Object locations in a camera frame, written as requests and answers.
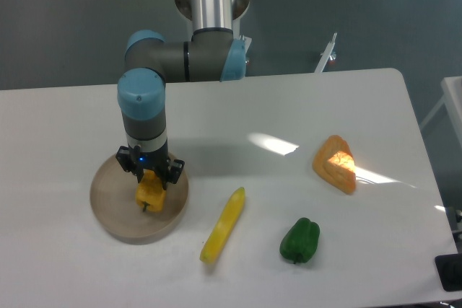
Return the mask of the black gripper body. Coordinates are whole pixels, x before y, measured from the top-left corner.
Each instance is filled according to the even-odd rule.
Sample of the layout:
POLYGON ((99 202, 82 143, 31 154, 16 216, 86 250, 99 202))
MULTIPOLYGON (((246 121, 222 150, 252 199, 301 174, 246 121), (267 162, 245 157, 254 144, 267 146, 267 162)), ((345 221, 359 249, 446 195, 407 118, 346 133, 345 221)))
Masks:
POLYGON ((169 183, 176 184, 179 180, 185 162, 180 159, 173 159, 167 152, 167 144, 160 149, 147 152, 142 151, 140 145, 135 147, 121 146, 115 158, 125 172, 136 176, 136 169, 142 167, 145 170, 153 171, 158 178, 163 172, 169 172, 169 183))

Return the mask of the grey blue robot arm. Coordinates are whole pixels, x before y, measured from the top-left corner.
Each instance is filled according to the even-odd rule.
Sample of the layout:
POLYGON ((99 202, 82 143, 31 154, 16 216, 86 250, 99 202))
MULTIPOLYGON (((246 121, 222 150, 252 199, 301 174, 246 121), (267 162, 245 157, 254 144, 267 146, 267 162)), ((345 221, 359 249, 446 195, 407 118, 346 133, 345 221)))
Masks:
POLYGON ((223 82, 245 76, 245 42, 232 30, 232 0, 191 0, 193 34, 189 41, 167 43, 152 30, 135 32, 127 42, 125 72, 117 100, 127 146, 116 159, 141 180, 153 171, 162 188, 175 184, 184 162, 171 159, 166 131, 169 82, 223 82))

